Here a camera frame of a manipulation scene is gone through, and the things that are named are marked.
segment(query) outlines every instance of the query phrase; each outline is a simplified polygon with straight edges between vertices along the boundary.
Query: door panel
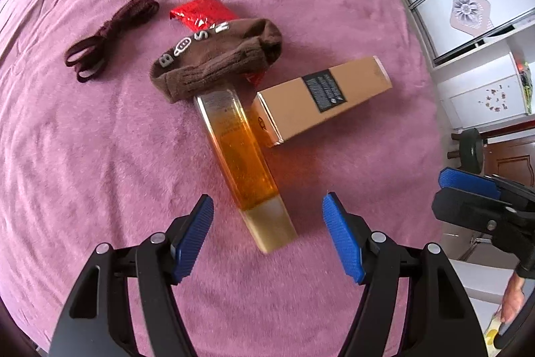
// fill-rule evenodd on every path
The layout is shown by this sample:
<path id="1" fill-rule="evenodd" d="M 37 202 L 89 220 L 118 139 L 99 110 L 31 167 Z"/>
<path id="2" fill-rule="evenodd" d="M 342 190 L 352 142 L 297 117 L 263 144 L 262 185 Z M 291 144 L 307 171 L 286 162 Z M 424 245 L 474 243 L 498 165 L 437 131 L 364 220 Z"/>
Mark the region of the door panel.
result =
<path id="1" fill-rule="evenodd" d="M 485 174 L 535 186 L 535 136 L 489 144 L 485 147 Z"/>

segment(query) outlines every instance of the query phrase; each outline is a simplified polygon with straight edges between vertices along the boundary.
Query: cardboard box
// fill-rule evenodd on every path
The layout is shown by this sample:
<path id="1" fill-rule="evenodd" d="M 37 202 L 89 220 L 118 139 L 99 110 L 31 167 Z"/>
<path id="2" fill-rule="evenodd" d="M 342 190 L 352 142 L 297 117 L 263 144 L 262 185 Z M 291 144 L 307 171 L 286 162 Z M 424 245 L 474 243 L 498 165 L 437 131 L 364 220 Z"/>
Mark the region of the cardboard box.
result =
<path id="1" fill-rule="evenodd" d="M 250 122 L 272 147 L 390 88 L 377 57 L 350 61 L 259 91 Z"/>

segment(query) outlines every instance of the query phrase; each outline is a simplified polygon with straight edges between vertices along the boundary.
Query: pink bed sheet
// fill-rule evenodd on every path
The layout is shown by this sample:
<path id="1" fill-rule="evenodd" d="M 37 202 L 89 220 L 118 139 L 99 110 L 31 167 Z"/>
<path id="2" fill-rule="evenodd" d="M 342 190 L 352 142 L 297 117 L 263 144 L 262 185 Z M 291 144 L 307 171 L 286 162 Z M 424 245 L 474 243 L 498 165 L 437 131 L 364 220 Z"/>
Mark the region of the pink bed sheet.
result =
<path id="1" fill-rule="evenodd" d="M 401 244 L 421 247 L 439 236 L 430 209 L 441 165 L 434 96 L 401 1 L 224 0 L 242 17 L 272 19 L 283 33 L 283 54 L 261 88 L 371 55 L 394 85 L 266 150 L 300 235 L 269 256 L 238 215 L 192 103 L 170 105 L 148 78 L 154 59 L 189 34 L 168 16 L 187 0 L 158 0 L 157 17 L 121 39 L 98 81 L 79 84 L 65 67 L 66 48 L 127 1 L 0 0 L 0 295 L 7 308 L 47 349 L 98 243 L 138 244 L 206 192 L 215 220 L 193 274 L 176 289 L 199 355 L 338 355 L 362 288 L 343 273 L 322 196 L 336 191 L 349 211 Z M 400 298 L 389 352 L 404 306 Z M 150 355 L 134 286 L 132 307 L 140 351 Z"/>

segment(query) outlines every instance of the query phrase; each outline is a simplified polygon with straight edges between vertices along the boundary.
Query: black cloth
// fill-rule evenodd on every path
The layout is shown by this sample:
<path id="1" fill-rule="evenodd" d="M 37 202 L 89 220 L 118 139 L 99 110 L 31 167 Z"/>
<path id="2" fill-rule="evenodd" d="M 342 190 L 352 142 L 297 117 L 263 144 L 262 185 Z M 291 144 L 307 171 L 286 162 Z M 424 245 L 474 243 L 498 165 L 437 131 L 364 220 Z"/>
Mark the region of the black cloth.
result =
<path id="1" fill-rule="evenodd" d="M 111 20 L 105 22 L 95 35 L 72 45 L 65 52 L 65 65 L 74 67 L 78 82 L 87 82 L 97 77 L 108 65 L 111 51 L 121 33 L 148 22 L 159 8 L 160 5 L 155 0 L 131 0 Z"/>

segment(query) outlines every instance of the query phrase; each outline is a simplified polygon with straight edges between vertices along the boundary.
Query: red wrapper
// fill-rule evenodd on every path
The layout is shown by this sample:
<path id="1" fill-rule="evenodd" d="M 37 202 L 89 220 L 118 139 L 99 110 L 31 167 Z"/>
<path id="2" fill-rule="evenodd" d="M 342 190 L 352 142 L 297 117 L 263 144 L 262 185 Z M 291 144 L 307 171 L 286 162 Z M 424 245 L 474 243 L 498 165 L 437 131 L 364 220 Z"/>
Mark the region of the red wrapper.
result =
<path id="1" fill-rule="evenodd" d="M 173 8 L 170 18 L 177 18 L 193 32 L 203 31 L 221 22 L 239 18 L 220 0 L 193 0 Z M 264 73 L 246 74 L 245 78 L 257 86 Z"/>

